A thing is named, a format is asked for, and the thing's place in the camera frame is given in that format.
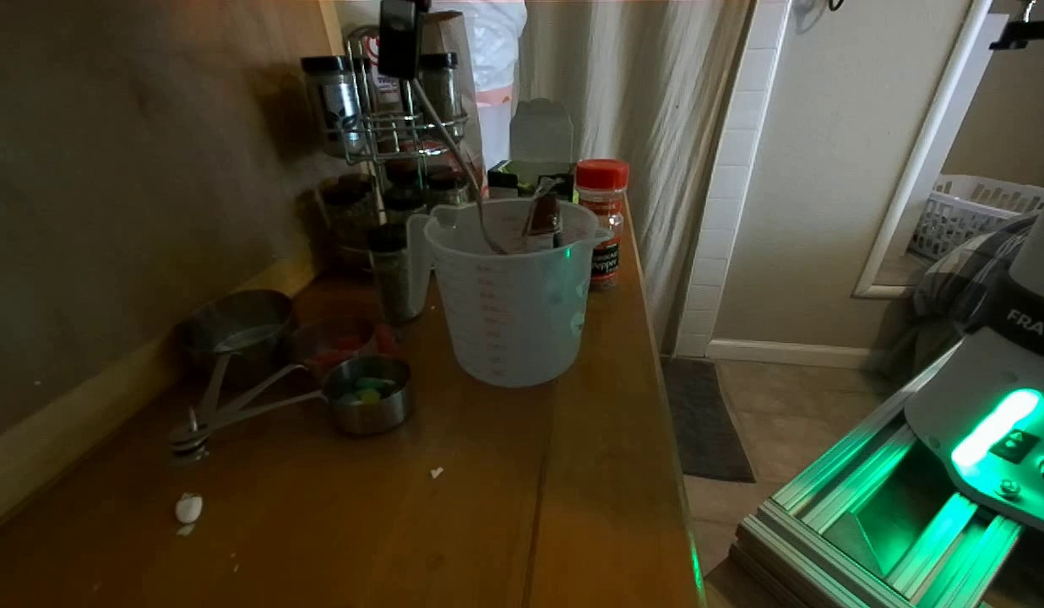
small white object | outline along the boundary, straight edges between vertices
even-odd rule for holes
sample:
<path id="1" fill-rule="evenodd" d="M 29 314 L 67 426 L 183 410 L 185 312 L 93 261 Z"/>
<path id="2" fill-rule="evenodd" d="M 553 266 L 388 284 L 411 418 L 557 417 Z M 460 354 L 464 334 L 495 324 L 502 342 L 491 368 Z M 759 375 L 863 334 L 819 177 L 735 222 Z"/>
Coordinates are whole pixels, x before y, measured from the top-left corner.
<path id="1" fill-rule="evenodd" d="M 202 517 L 206 499 L 199 493 L 183 493 L 176 503 L 176 521 L 193 526 Z"/>

measuring cup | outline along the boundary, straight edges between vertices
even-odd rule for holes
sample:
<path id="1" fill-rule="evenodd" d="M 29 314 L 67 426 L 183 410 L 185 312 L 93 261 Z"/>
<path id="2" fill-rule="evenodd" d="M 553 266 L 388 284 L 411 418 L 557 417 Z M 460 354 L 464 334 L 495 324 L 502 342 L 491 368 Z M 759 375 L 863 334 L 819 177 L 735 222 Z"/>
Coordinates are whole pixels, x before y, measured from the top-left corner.
<path id="1" fill-rule="evenodd" d="M 434 275 L 451 354 L 486 384 L 541 384 L 578 359 L 592 251 L 608 229 L 581 207 L 557 202 L 557 214 L 562 244 L 542 251 L 523 244 L 529 199 L 434 207 L 408 220 L 411 275 L 421 278 L 411 284 Z"/>

tile floor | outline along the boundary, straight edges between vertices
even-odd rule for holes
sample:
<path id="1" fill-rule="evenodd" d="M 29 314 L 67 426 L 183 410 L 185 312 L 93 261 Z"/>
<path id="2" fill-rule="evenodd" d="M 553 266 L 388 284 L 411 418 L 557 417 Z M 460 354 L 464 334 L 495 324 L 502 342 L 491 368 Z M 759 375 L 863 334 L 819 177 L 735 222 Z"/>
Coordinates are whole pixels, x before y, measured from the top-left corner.
<path id="1" fill-rule="evenodd" d="M 687 477 L 690 523 L 711 570 L 732 526 L 885 398 L 851 368 L 719 362 L 719 390 L 755 482 Z"/>

jar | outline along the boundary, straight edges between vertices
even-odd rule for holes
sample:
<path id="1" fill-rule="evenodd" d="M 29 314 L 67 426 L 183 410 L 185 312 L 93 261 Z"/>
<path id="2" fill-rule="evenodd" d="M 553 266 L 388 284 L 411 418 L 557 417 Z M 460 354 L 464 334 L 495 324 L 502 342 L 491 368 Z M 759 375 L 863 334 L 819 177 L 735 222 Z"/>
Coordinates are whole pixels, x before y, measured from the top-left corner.
<path id="1" fill-rule="evenodd" d="M 586 207 L 612 229 L 592 253 L 592 287 L 612 287 L 627 202 L 627 167 L 622 159 L 581 159 L 574 170 L 578 207 Z"/>

wooden countertop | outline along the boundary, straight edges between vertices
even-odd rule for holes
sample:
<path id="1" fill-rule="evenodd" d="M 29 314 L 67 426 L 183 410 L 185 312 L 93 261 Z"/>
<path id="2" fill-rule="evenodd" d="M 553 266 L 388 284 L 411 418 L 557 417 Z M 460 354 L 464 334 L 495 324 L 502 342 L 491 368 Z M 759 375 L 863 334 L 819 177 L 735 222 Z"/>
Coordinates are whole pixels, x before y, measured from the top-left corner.
<path id="1" fill-rule="evenodd" d="M 299 321 L 350 312 L 363 295 L 344 279 L 296 298 Z M 698 604 L 630 247 L 557 381 L 471 381 L 434 304 L 399 352 L 414 417 L 372 440 L 296 404 L 173 463 L 164 437 L 199 398 L 173 390 L 0 526 L 0 604 Z M 190 537 L 180 493 L 206 499 Z"/>

